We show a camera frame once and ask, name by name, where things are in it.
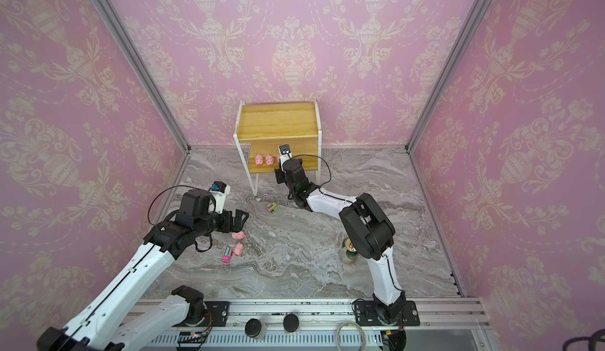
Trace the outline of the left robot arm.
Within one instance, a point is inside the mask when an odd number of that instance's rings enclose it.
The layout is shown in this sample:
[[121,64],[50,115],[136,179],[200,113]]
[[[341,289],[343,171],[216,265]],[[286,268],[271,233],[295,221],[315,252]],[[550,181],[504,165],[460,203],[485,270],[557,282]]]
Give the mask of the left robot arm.
[[201,292],[179,286],[160,304],[137,319],[124,319],[151,284],[198,238],[215,232],[237,233],[249,215],[225,209],[231,187],[216,181],[203,190],[187,186],[180,207],[156,223],[132,259],[108,286],[63,328],[50,327],[38,338],[39,350],[140,350],[178,324],[212,322]]

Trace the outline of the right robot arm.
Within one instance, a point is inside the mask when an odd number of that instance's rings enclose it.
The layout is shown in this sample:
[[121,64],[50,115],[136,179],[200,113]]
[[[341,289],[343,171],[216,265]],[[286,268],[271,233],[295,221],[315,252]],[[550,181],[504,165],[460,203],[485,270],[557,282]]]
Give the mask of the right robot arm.
[[373,281],[373,301],[385,324],[403,322],[406,294],[397,279],[395,227],[368,193],[356,198],[331,193],[311,182],[299,157],[281,156],[276,179],[288,187],[288,198],[309,212],[340,220],[356,252],[366,259]]

